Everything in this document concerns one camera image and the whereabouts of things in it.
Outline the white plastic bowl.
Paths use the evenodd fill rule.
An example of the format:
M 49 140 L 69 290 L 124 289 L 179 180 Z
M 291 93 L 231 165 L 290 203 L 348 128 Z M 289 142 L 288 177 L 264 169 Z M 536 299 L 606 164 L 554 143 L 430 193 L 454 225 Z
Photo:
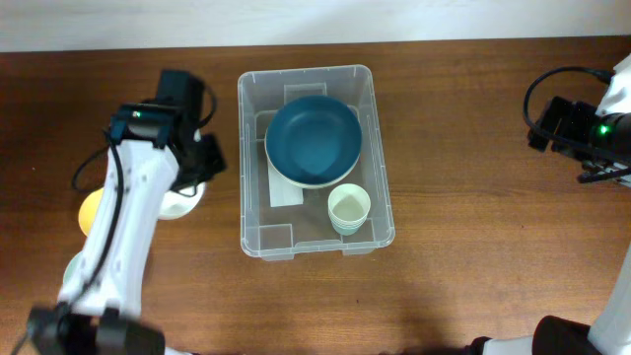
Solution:
M 179 191 L 168 191 L 161 203 L 159 219 L 174 220 L 191 212 L 203 197 L 205 187 L 206 183 L 202 182 Z

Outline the dark blue bowl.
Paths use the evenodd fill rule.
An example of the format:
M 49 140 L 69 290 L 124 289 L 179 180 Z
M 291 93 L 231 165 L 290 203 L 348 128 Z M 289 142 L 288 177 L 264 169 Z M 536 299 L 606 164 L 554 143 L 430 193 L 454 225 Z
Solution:
M 291 180 L 320 184 L 339 178 L 361 154 L 363 132 L 351 108 L 327 96 L 307 96 L 280 108 L 269 124 L 269 157 Z

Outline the yellow plastic bowl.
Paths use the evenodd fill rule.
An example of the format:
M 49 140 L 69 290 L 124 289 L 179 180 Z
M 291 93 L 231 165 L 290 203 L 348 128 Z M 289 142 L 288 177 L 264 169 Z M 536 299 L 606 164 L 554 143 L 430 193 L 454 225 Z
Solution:
M 103 197 L 104 189 L 91 192 L 82 202 L 78 212 L 80 230 L 87 237 L 96 219 L 97 211 Z

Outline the beige plastic bowl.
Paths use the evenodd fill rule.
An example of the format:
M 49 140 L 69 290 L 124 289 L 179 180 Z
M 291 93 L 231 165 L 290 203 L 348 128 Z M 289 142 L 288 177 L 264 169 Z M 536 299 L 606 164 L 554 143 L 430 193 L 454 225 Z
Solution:
M 265 155 L 267 158 L 267 164 L 268 167 L 270 167 L 272 169 L 272 171 L 275 172 L 275 174 L 277 176 L 279 176 L 281 178 L 281 180 L 288 182 L 290 184 L 292 184 L 293 186 L 299 187 L 299 188 L 305 188 L 305 189 L 321 189 L 321 188 L 325 188 L 325 187 L 329 187 L 329 186 L 333 186 L 339 182 L 341 182 L 343 179 L 345 179 L 348 175 L 350 175 L 353 170 L 355 169 L 355 167 L 357 166 L 357 164 L 360 161 L 361 158 L 361 154 L 358 156 L 358 158 L 356 159 L 356 161 L 352 164 L 352 166 L 345 172 L 343 173 L 340 177 L 337 177 L 329 182 L 325 182 L 325 183 L 320 183 L 320 184 L 308 184 L 308 183 L 302 183 L 302 182 L 297 182 L 294 180 L 291 180 L 288 177 L 285 177 L 284 175 L 282 175 L 280 173 L 280 171 L 273 165 L 273 163 L 270 160 L 269 157 L 269 152 L 268 152 L 268 143 L 267 143 L 267 137 L 265 137 L 263 139 L 264 141 L 264 149 L 265 149 Z

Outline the cream plastic cup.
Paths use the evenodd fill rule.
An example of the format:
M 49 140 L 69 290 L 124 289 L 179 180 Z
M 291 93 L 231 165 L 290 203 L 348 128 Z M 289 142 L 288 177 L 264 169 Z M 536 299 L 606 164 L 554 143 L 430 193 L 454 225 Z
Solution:
M 360 185 L 353 183 L 339 184 L 329 193 L 327 199 L 328 212 L 346 221 L 368 217 L 371 207 L 369 193 Z

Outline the green plastic cup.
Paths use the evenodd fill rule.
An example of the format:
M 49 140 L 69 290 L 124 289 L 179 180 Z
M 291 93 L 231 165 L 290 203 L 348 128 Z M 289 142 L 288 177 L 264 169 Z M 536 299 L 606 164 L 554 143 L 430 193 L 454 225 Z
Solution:
M 362 224 L 355 225 L 355 226 L 346 226 L 346 225 L 339 225 L 337 223 L 333 223 L 332 228 L 334 229 L 336 233 L 338 233 L 341 236 L 351 236 L 357 233 L 362 228 Z

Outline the light teal plastic bowl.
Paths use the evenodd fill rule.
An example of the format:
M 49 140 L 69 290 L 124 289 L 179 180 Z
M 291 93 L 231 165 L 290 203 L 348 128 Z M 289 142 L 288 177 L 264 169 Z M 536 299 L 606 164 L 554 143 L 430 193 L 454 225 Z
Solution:
M 64 274 L 63 274 L 63 279 L 62 279 L 62 283 L 66 284 L 73 276 L 77 264 L 79 263 L 81 258 L 81 254 L 78 252 L 77 254 L 75 254 L 72 259 L 69 261 L 68 265 L 65 268 Z

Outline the grey plastic cup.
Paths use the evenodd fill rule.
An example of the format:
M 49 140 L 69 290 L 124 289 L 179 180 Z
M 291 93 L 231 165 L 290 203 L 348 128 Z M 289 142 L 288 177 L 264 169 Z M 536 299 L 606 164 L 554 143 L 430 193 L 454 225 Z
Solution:
M 329 213 L 329 219 L 335 230 L 340 230 L 340 234 L 350 232 L 351 230 L 358 230 L 367 220 L 367 216 L 363 216 L 359 220 L 346 221 L 338 218 L 333 213 Z

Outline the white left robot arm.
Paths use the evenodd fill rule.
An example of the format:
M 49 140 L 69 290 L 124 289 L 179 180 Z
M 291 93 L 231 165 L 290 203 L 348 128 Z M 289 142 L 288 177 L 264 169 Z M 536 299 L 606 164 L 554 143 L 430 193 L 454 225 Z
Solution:
M 164 334 L 142 323 L 144 270 L 168 194 L 191 206 L 226 167 L 216 138 L 199 130 L 199 104 L 125 104 L 105 132 L 102 199 L 71 277 L 52 309 L 34 307 L 25 338 L 39 354 L 170 354 Z

